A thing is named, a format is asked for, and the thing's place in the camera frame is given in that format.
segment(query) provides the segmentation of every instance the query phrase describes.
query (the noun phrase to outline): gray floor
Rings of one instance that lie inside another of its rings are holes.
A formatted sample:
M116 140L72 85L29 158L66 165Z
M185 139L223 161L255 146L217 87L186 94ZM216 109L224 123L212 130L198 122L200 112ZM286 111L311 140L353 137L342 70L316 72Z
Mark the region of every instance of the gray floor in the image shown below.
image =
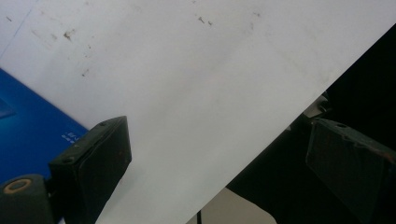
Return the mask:
M187 224L196 224L194 216ZM202 209L203 224L276 224L271 215L228 189L223 189Z

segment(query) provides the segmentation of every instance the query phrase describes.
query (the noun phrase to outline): blue surface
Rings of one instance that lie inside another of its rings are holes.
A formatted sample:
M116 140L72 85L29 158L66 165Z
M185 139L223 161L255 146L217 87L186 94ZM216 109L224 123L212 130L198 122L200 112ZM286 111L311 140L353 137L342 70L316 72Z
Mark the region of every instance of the blue surface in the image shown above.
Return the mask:
M87 130L0 69L0 183L50 176L47 163Z

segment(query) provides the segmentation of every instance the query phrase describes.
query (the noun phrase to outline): dark spot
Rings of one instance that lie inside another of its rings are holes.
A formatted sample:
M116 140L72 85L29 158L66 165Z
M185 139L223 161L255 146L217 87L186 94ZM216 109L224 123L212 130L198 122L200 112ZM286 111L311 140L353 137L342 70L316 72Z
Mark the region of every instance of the dark spot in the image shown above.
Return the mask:
M72 41L72 39L70 38L70 35L69 35L67 32L64 33L64 37L65 37L66 39Z
M81 74L81 76L82 77L85 77L85 76L87 76L87 74L90 72L90 69L89 68L87 68L87 70L85 70L85 72L83 72L82 74Z
M70 40L70 41L72 41L72 35L73 34L75 34L76 33L76 30L75 29L73 29L73 30L71 30L71 31L66 31L66 32L64 32L64 37L66 38L66 39L68 39L68 40Z

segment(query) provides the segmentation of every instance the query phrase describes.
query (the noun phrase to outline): black wire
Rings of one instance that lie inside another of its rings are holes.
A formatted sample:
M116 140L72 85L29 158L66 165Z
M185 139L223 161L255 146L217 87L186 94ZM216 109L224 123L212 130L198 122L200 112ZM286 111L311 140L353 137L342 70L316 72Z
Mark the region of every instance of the black wire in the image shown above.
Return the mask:
M197 213L197 224L202 224L201 210Z

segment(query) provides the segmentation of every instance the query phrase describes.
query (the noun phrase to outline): black cable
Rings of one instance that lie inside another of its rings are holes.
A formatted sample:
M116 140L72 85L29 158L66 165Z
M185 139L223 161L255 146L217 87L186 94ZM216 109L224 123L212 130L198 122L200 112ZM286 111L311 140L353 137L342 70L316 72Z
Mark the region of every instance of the black cable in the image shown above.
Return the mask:
M197 213L197 224L202 224L201 210Z

